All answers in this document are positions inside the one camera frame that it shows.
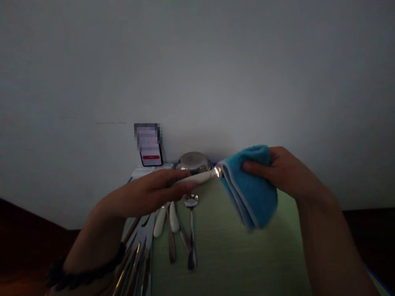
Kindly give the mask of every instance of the red button on screen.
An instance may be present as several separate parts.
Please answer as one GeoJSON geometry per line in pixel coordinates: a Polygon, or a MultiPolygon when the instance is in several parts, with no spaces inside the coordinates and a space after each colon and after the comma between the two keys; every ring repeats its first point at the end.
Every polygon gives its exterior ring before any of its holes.
{"type": "Polygon", "coordinates": [[[159,159],[159,155],[146,155],[143,159],[159,159]]]}

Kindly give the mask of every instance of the person's left hand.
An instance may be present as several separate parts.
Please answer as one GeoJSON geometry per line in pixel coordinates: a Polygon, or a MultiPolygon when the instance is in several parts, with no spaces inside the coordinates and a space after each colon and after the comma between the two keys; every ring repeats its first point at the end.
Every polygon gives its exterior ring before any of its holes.
{"type": "Polygon", "coordinates": [[[122,218],[141,217],[152,213],[168,201],[180,200],[195,188],[194,182],[176,181],[190,176],[188,171],[161,169],[132,180],[105,197],[113,212],[122,218]]]}

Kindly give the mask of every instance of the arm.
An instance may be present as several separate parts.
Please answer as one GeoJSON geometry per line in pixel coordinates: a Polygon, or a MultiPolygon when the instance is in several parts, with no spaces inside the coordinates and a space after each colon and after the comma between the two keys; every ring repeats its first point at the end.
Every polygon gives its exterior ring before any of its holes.
{"type": "Polygon", "coordinates": [[[378,295],[336,197],[285,148],[270,148],[270,155],[270,167],[245,162],[243,169],[295,198],[314,295],[378,295]]]}
{"type": "MultiPolygon", "coordinates": [[[[76,274],[90,271],[110,262],[117,254],[127,217],[140,217],[154,212],[168,201],[181,199],[194,188],[193,182],[172,186],[189,176],[187,171],[160,170],[132,181],[104,197],[92,210],[71,248],[63,271],[76,274]]],[[[111,283],[114,273],[75,290],[65,288],[50,295],[96,295],[111,283]]]]}

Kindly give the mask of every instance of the metal bowl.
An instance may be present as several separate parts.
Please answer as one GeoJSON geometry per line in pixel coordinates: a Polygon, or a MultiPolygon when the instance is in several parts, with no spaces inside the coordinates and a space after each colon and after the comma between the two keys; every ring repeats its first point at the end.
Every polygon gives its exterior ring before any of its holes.
{"type": "Polygon", "coordinates": [[[200,152],[188,152],[182,155],[176,164],[176,169],[187,170],[191,175],[204,173],[213,169],[212,162],[200,152]]]}

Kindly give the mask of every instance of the smartphone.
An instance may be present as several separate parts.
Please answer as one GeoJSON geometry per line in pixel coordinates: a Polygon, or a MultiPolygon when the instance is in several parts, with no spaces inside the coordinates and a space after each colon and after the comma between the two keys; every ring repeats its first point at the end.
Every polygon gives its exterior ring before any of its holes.
{"type": "Polygon", "coordinates": [[[160,127],[157,123],[135,123],[135,137],[144,167],[163,165],[160,127]]]}

